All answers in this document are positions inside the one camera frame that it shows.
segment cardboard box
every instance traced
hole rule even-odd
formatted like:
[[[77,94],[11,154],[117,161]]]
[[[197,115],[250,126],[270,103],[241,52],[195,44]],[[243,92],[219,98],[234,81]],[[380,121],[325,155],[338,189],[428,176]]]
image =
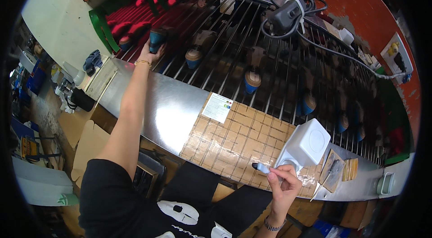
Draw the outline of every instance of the cardboard box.
[[[376,199],[350,202],[340,226],[357,230],[364,228],[370,223],[376,204]]]
[[[97,105],[96,108],[93,108],[89,112],[80,110],[69,114],[63,111],[58,118],[58,122],[72,149],[76,148],[84,125],[88,120],[93,120],[95,124],[108,133],[112,132],[117,122],[117,118],[101,105]]]
[[[81,188],[81,181],[87,168],[87,162],[100,153],[105,147],[109,136],[110,134],[95,124],[93,120],[88,120],[85,123],[70,173],[72,180],[75,181],[79,188]]]

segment white plastic container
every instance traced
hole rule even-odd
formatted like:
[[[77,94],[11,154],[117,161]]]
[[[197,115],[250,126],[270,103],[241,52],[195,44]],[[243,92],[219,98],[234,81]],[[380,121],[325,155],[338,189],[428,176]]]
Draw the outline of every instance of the white plastic container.
[[[351,45],[351,43],[354,41],[354,36],[352,33],[349,32],[349,30],[343,28],[342,30],[339,30],[339,36],[341,40],[347,44],[348,46]]]
[[[292,164],[298,172],[304,166],[318,165],[329,142],[330,134],[317,119],[313,118],[295,128],[274,167]]]

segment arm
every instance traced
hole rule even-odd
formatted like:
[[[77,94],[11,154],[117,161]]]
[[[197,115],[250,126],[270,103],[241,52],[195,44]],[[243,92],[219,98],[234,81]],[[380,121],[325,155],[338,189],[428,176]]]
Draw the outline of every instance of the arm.
[[[282,165],[278,166],[277,169],[270,168],[269,170],[267,180],[273,192],[273,200],[267,222],[269,225],[278,228],[284,224],[288,209],[299,193],[302,182],[297,179],[297,174],[292,165]],[[281,184],[279,184],[278,176],[284,180]],[[278,231],[268,230],[265,225],[262,225],[254,238],[275,238],[277,234]]]
[[[150,39],[143,46],[137,61],[145,60],[152,63],[159,58],[164,47],[160,47],[157,54],[151,54],[149,43]],[[97,159],[110,160],[122,166],[132,180],[137,169],[139,138],[143,127],[149,70],[150,66],[146,62],[139,62],[135,66],[131,80],[121,99],[117,123],[104,149],[96,157]]]

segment person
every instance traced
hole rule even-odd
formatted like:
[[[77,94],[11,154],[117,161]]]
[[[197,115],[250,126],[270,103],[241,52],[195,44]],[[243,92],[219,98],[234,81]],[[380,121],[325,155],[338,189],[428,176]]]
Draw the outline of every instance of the person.
[[[133,189],[147,77],[164,48],[151,54],[149,41],[143,46],[108,142],[87,164],[79,206],[86,237],[237,237],[270,202],[271,212],[254,237],[276,237],[302,186],[292,165],[270,169],[272,192],[244,185],[216,203],[211,200],[220,176],[191,163],[177,170],[158,202]]]

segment marker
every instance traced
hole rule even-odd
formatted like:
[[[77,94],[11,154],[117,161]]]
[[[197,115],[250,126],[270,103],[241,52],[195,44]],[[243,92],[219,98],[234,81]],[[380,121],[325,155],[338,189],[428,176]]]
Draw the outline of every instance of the marker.
[[[256,170],[261,171],[264,174],[269,174],[270,170],[263,163],[252,163],[252,167]]]

